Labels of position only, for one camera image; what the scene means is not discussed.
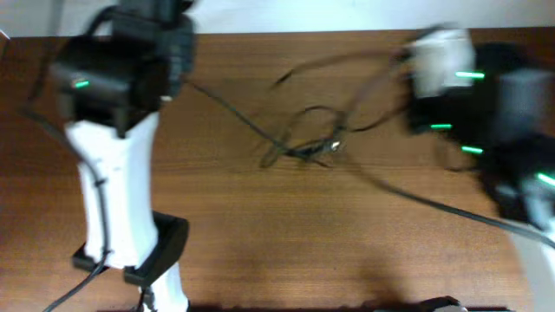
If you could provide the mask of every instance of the wooden tabletop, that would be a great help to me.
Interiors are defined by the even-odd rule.
[[[341,107],[410,34],[200,36],[193,79],[279,133],[303,107]],[[555,64],[555,29],[482,29],[473,31],[473,39],[522,42],[542,62]],[[75,160],[15,112],[36,74],[42,44],[16,39],[1,65],[2,311],[42,310],[85,277],[69,260],[86,233]],[[293,65],[362,50],[376,57],[296,76],[269,91]],[[402,95],[398,83],[389,83],[367,100],[356,122],[401,104]],[[59,121],[50,85],[37,109]],[[327,120],[324,114],[310,116],[297,138],[314,137]],[[188,297],[193,304],[225,307],[333,308],[450,295],[468,306],[532,311],[519,260],[503,231],[396,198],[354,174],[358,168],[422,196],[495,216],[472,174],[437,166],[435,142],[432,135],[408,136],[400,118],[349,136],[332,169],[281,159],[262,170],[258,162],[268,143],[184,88],[161,113],[152,193],[156,211],[191,223],[180,260]],[[59,310],[130,308],[137,289],[121,274],[104,273]]]

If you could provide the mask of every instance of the white wall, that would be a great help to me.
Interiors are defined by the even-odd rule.
[[[52,0],[0,0],[0,29],[44,36]],[[75,35],[115,0],[65,0],[63,36]],[[416,29],[438,22],[470,28],[555,26],[555,0],[198,0],[202,33]]]

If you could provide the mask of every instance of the black clamp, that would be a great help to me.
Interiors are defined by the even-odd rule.
[[[82,35],[70,39],[52,73],[67,120],[114,127],[118,137],[175,97],[182,74],[193,70],[193,22],[182,0],[120,0]],[[94,37],[112,22],[109,38]]]
[[[158,229],[158,243],[147,260],[138,268],[126,267],[123,277],[126,283],[149,289],[150,286],[180,259],[189,235],[189,223],[184,218],[169,216],[154,211],[154,223]],[[91,272],[95,260],[88,257],[84,245],[73,255],[74,267]]]

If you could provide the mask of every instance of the black cable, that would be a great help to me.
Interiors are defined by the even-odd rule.
[[[104,23],[112,19],[112,13],[114,13],[116,5],[109,6],[101,10],[99,14],[95,16],[93,22],[88,26],[87,30],[85,31],[85,36],[93,36],[98,28]]]
[[[357,127],[357,128],[352,128],[349,129],[349,131],[351,133],[362,133],[362,132],[367,132],[369,130],[372,130],[374,128],[377,128],[385,123],[387,123],[388,121],[394,119],[394,117],[399,116],[402,113],[405,113],[408,110],[408,105],[404,105],[398,108],[393,109],[392,111],[385,113],[382,117],[380,117],[378,120],[368,124],[367,126],[364,127]]]
[[[284,132],[281,134],[279,141],[285,145],[288,145],[291,139],[293,130],[298,125],[298,123],[302,120],[302,118],[306,114],[313,113],[316,111],[324,111],[324,112],[331,113],[334,115],[334,118],[336,120],[340,118],[340,114],[341,114],[341,112],[335,110],[332,107],[326,107],[321,105],[307,107],[304,110],[297,112],[295,115],[291,117],[287,126],[284,128]],[[302,144],[292,147],[291,150],[296,151],[296,153],[303,155],[307,159],[310,159],[311,162],[314,162],[322,167],[328,168],[330,166],[318,160],[317,156],[322,153],[329,152],[333,148],[333,146],[331,145],[333,143],[332,140],[333,138],[326,136],[321,139],[304,142]],[[276,146],[272,146],[268,150],[268,152],[264,155],[264,157],[260,160],[260,167],[269,168],[273,166],[273,164],[275,164],[276,161],[278,161],[279,157],[281,157],[282,155],[284,155],[282,151],[280,151]]]
[[[310,71],[313,69],[320,69],[320,68],[324,68],[332,65],[337,65],[343,62],[358,61],[358,60],[369,59],[369,58],[374,58],[374,57],[384,56],[384,55],[391,56],[390,53],[385,54],[381,51],[361,51],[361,52],[354,52],[347,55],[333,55],[333,56],[328,56],[328,57],[324,57],[313,61],[304,62],[295,66],[290,71],[285,73],[285,75],[281,76],[276,82],[274,82],[272,87],[277,88],[282,83],[288,81],[293,75],[298,75],[306,71]]]
[[[54,0],[52,5],[52,14],[49,22],[49,34],[51,36],[56,36],[58,30],[60,28],[61,23],[61,14],[63,9],[63,0]],[[92,163],[86,159],[82,154],[69,142],[66,136],[63,134],[63,131],[58,129],[52,122],[47,120],[41,114],[38,114],[34,111],[33,106],[36,100],[42,95],[42,91],[44,90],[44,85],[46,81],[46,76],[49,71],[49,64],[50,61],[56,52],[56,39],[52,38],[50,40],[45,41],[44,46],[44,53],[40,61],[39,71],[35,81],[33,82],[29,95],[26,101],[23,104],[23,107],[19,109],[19,113],[24,117],[33,120],[37,123],[41,128],[53,139],[57,140],[60,144],[66,147],[71,153],[73,153],[76,158],[85,165],[95,184],[95,189],[98,197],[98,203],[100,207],[100,214],[101,214],[101,230],[102,230],[102,255],[100,262],[95,266],[93,271],[91,271],[88,276],[83,279],[79,284],[77,284],[73,289],[71,289],[68,293],[61,296],[59,299],[52,302],[44,312],[50,312],[58,307],[60,304],[66,302],[71,296],[75,295],[81,289],[83,289],[87,284],[95,279],[100,273],[102,273],[104,269],[104,265],[106,260],[108,259],[109,251],[109,232],[108,232],[108,223],[107,223],[107,210],[106,210],[106,197],[104,191],[102,189],[102,185],[106,182],[106,180],[102,179],[96,168],[92,165]]]
[[[190,85],[192,88],[194,88],[198,92],[204,94],[208,98],[216,101],[220,106],[227,109],[230,113],[234,114],[235,117],[237,117],[244,124],[246,124],[256,134],[258,134],[262,138],[270,141],[272,146],[279,151],[280,155],[283,154],[283,155],[288,156],[288,157],[301,159],[305,162],[313,162],[313,163],[318,164],[320,166],[327,166],[323,162],[321,162],[317,159],[313,159],[311,157],[312,155],[310,153],[306,153],[306,151],[304,149],[291,148],[291,147],[287,146],[286,142],[283,142],[282,140],[277,140],[272,135],[268,134],[265,130],[263,130],[262,128],[257,126],[254,122],[252,122],[243,113],[239,112],[233,105],[228,103],[221,96],[215,94],[213,91],[200,86],[198,83],[196,83],[194,81],[185,80],[185,83]],[[317,110],[317,109],[318,108],[315,108],[315,107],[309,107],[309,108],[306,109],[306,111],[309,112],[309,111]]]
[[[450,214],[453,214],[453,215],[456,215],[456,216],[459,216],[459,217],[463,217],[463,218],[467,218],[467,219],[470,219],[470,220],[473,220],[473,221],[476,221],[476,222],[480,222],[482,224],[487,224],[487,225],[496,227],[496,228],[504,230],[504,231],[509,231],[513,234],[516,234],[516,235],[531,239],[533,241],[545,244],[545,245],[547,245],[547,246],[549,246],[549,247],[551,247],[555,250],[555,242],[552,241],[547,236],[541,234],[541,233],[538,233],[536,231],[532,231],[532,230],[529,230],[529,229],[526,229],[526,228],[523,228],[523,227],[520,227],[520,226],[517,226],[517,225],[509,224],[507,222],[499,221],[499,220],[496,220],[496,219],[493,219],[493,218],[484,217],[484,216],[481,216],[481,215],[478,215],[478,214],[475,214],[475,213],[472,213],[472,212],[469,212],[469,211],[464,211],[462,209],[455,208],[455,207],[452,207],[452,206],[449,206],[449,205],[444,205],[442,203],[438,203],[438,202],[433,201],[433,200],[428,199],[428,198],[423,198],[423,197],[415,195],[411,192],[406,192],[406,191],[404,191],[403,189],[401,189],[399,187],[393,186],[393,185],[389,184],[388,182],[385,182],[385,181],[383,181],[381,179],[378,179],[375,176],[373,176],[373,175],[371,175],[367,172],[364,172],[362,170],[362,168],[360,167],[360,165],[358,165],[358,164],[356,164],[352,161],[349,161],[349,163],[346,164],[346,165],[349,165],[349,166],[347,166],[348,170],[350,168],[355,169],[355,170],[350,170],[350,171],[353,172],[356,176],[358,176],[359,178],[369,182],[372,185],[375,185],[376,187],[378,187],[379,189],[381,189],[385,192],[394,194],[396,196],[400,196],[402,198],[410,199],[412,201],[415,201],[415,202],[423,204],[423,205],[427,205],[427,206],[429,206],[431,208],[434,208],[436,210],[439,210],[439,211],[444,211],[444,212],[447,212],[447,213],[450,213]]]
[[[145,310],[144,303],[145,303],[145,290],[141,287],[139,302],[137,303],[137,308],[135,308],[134,312],[144,312]]]
[[[65,148],[67,148],[71,153],[73,153],[76,158],[85,165],[90,174],[92,176],[92,180],[95,184],[96,194],[98,197],[98,203],[100,207],[100,214],[101,214],[101,230],[102,230],[102,256],[101,261],[95,266],[92,272],[79,284],[77,284],[73,289],[68,291],[65,295],[61,296],[59,299],[52,302],[43,312],[50,312],[58,307],[60,304],[66,302],[71,296],[78,293],[81,289],[83,289],[87,284],[92,282],[95,277],[97,277],[100,273],[102,273],[104,269],[104,265],[106,264],[106,260],[108,259],[109,251],[109,232],[108,232],[108,217],[107,217],[107,209],[106,209],[106,196],[104,194],[104,190],[101,187],[104,183],[106,183],[105,179],[102,179],[96,168],[92,165],[92,163],[83,157],[81,153],[69,142],[67,137],[63,134],[62,130],[58,129],[54,126],[50,121],[48,121],[44,116],[37,114],[35,112],[26,110],[22,108],[20,113],[33,120],[37,123],[41,128],[54,140],[58,141],[62,144]]]

